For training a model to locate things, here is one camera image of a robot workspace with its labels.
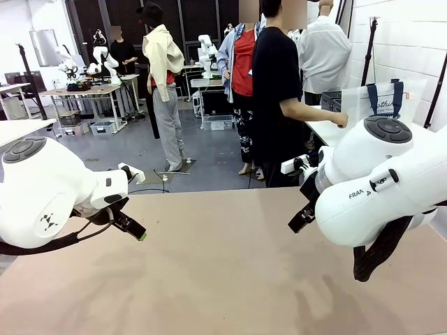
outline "white tote bag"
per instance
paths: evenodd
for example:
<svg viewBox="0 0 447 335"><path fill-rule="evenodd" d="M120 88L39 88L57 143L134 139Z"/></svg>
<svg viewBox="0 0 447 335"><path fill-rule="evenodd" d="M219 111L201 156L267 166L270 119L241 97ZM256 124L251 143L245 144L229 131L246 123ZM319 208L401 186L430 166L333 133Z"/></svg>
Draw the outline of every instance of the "white tote bag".
<svg viewBox="0 0 447 335"><path fill-rule="evenodd" d="M349 115L347 128L370 116L398 119L406 126L413 123L426 80L391 80L342 91L342 111Z"/></svg>

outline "white shirt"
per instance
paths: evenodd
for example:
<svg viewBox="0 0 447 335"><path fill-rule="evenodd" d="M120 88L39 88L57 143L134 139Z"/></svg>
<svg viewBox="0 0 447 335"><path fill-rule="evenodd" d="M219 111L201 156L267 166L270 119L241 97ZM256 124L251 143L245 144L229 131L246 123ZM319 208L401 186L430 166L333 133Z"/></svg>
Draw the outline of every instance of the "white shirt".
<svg viewBox="0 0 447 335"><path fill-rule="evenodd" d="M315 94L339 90L351 50L342 28L329 17L321 15L309 24L298 46L303 90Z"/></svg>
<svg viewBox="0 0 447 335"><path fill-rule="evenodd" d="M150 73L160 92L161 100L169 101L166 85L168 71L174 74L180 73L183 69L184 57L164 24L159 25L143 38L142 53L151 63Z"/></svg>

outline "desk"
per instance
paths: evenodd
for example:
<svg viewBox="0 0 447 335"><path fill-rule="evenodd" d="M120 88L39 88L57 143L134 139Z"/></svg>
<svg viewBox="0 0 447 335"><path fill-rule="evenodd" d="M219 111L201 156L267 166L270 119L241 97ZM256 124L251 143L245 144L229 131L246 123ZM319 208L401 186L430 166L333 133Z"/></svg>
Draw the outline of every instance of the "desk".
<svg viewBox="0 0 447 335"><path fill-rule="evenodd" d="M141 113L141 111L140 111L140 103L138 102L138 94L137 94L138 77L140 77L140 75L123 75L122 77L120 77L120 79L123 82L123 85L127 85L127 84L131 84L132 85L133 98L135 99L136 112L138 112L138 114L140 114Z"/></svg>
<svg viewBox="0 0 447 335"><path fill-rule="evenodd" d="M197 88L199 93L199 105L200 105L200 113L202 114L202 126L200 126L200 129L203 129L203 106L202 106L202 96L200 89L201 88L208 88L208 87L223 87L222 85L222 79L192 79L191 81L191 87Z"/></svg>
<svg viewBox="0 0 447 335"><path fill-rule="evenodd" d="M310 121L306 124L311 130L318 136L324 145L329 147L336 147L340 140L349 132L350 129L340 129L337 125L330 121ZM427 144L434 135L432 131L423 128L418 124L412 124L410 127L413 133L413 139L415 145Z"/></svg>
<svg viewBox="0 0 447 335"><path fill-rule="evenodd" d="M359 283L351 249L325 240L315 224L298 235L287 227L304 203L295 188L133 196L125 212L147 228L144 242L110 228L20 257L0 276L1 333L447 330L447 244L430 226L406 233L390 260Z"/></svg>
<svg viewBox="0 0 447 335"><path fill-rule="evenodd" d="M8 120L10 120L10 114L7 111L6 105L3 103L3 99L1 98L2 93L3 94L5 94L5 93L19 93L20 96L22 97L22 102L23 102L23 105L25 106L25 110L27 111L28 117L30 119L33 118L29 111L27 104L25 103L25 97L24 97L23 90L22 90L22 87L29 86L29 85L30 85L29 83L25 83L25 84L14 84L14 85L0 87L0 104L1 104L3 111L5 112L6 118Z"/></svg>
<svg viewBox="0 0 447 335"><path fill-rule="evenodd" d="M191 102L191 90L189 88L190 84L189 84L189 81L188 81L188 72L191 73L194 70L200 70L202 68L203 68L203 66L200 66L200 65L185 65L185 66L183 66L184 76L185 76L185 79L186 79L186 88L188 89L188 100L186 100L186 101L188 101L188 102Z"/></svg>
<svg viewBox="0 0 447 335"><path fill-rule="evenodd" d="M56 119L0 121L0 147L56 122Z"/></svg>
<svg viewBox="0 0 447 335"><path fill-rule="evenodd" d="M98 111L96 109L96 104L94 103L94 101L100 101L100 100L108 101L108 100L110 100L110 103L112 105L113 117L115 120L116 129L117 129L114 132L114 134L115 134L115 133L118 133L121 129L123 129L127 125L127 123L118 121L117 109L115 107L115 103L113 100L112 93L119 90L119 88L120 88L120 86L118 86L118 85L103 84L100 86L93 86L89 91L74 92L74 91L67 91L66 89L52 89L50 91L41 93L41 95L51 97L51 101L53 102L54 108L55 108L58 116L60 115L60 113L58 111L57 104L54 99L55 97L59 97L59 100L62 100L62 101L67 100L64 98L65 96L74 97L76 100L79 100L79 101L85 101L85 100L93 101L92 105L94 106L93 111L94 111L95 119L89 120L89 121L100 121L101 120L101 118L99 117Z"/></svg>

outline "red top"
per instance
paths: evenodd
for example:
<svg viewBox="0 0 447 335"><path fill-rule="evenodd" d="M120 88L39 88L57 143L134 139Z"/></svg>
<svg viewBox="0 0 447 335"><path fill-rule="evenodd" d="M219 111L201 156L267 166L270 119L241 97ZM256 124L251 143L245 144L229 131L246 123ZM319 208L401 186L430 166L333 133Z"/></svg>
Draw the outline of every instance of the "red top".
<svg viewBox="0 0 447 335"><path fill-rule="evenodd" d="M166 84L167 85L173 84L174 81L175 81L174 74L172 72L168 71L168 76L166 78ZM152 78L152 87L154 87L154 86L156 86L156 82L155 82L155 79Z"/></svg>
<svg viewBox="0 0 447 335"><path fill-rule="evenodd" d="M235 43L233 89L241 96L253 96L253 77L249 75L254 51L254 29L243 31Z"/></svg>

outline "human arm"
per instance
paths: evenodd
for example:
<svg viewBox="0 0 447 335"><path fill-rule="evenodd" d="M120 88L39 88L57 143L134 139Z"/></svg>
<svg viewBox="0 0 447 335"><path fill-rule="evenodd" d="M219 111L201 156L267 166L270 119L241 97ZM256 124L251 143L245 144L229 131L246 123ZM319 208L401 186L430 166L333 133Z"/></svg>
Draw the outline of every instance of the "human arm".
<svg viewBox="0 0 447 335"><path fill-rule="evenodd" d="M235 32L232 30L223 40L219 51L217 52L217 68L219 69L222 79L227 81L230 79L230 71L227 67L227 61L229 60L230 43L234 40Z"/></svg>
<svg viewBox="0 0 447 335"><path fill-rule="evenodd" d="M344 113L318 110L298 101L297 98L284 100L279 103L282 114L298 121L331 121L339 128L346 128L348 115Z"/></svg>
<svg viewBox="0 0 447 335"><path fill-rule="evenodd" d="M127 59L126 61L123 61L123 64L127 65L127 64L133 63L134 61L137 61L137 60L138 60L138 57L132 57L130 59Z"/></svg>

